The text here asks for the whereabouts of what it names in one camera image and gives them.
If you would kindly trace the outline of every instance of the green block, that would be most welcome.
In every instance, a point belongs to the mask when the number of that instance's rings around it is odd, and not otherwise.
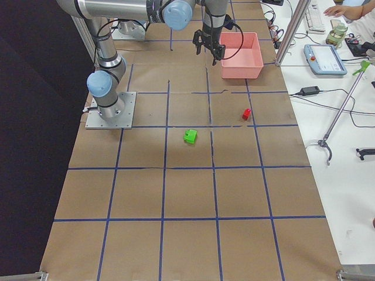
[[[195,140],[197,139],[197,131],[189,129],[185,132],[185,136],[183,137],[183,140],[187,143],[194,144]]]

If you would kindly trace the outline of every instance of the person's hand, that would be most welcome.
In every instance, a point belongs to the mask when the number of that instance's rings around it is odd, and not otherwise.
[[[349,8],[350,8],[349,6],[336,5],[325,10],[324,14],[326,16],[338,17],[338,16],[342,16]]]

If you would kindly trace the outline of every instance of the metal base plate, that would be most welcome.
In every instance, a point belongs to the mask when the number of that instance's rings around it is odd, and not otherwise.
[[[111,119],[103,119],[99,112],[91,110],[88,113],[86,121],[86,129],[131,129],[133,125],[133,116],[135,108],[136,92],[121,92],[118,97],[125,103],[125,108],[119,116]],[[91,103],[92,107],[96,107],[95,99]]]
[[[122,34],[118,29],[115,29],[112,33],[113,41],[144,41],[146,37],[146,31],[140,25],[135,25],[134,30],[130,34]]]

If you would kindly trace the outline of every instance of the black wall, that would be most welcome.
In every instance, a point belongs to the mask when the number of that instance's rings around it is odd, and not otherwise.
[[[39,271],[92,69],[56,1],[1,1],[0,276]]]

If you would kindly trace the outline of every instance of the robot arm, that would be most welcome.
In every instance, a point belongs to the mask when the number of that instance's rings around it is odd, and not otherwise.
[[[208,48],[214,59],[224,57],[225,46],[219,44],[226,19],[228,0],[56,0],[71,16],[84,19],[96,46],[100,70],[87,79],[102,119],[121,115],[125,105],[116,88],[125,74],[125,60],[117,53],[107,18],[148,20],[166,23],[173,30],[182,30],[190,22],[196,4],[204,7],[202,30],[197,30],[193,43],[197,54],[201,46]]]

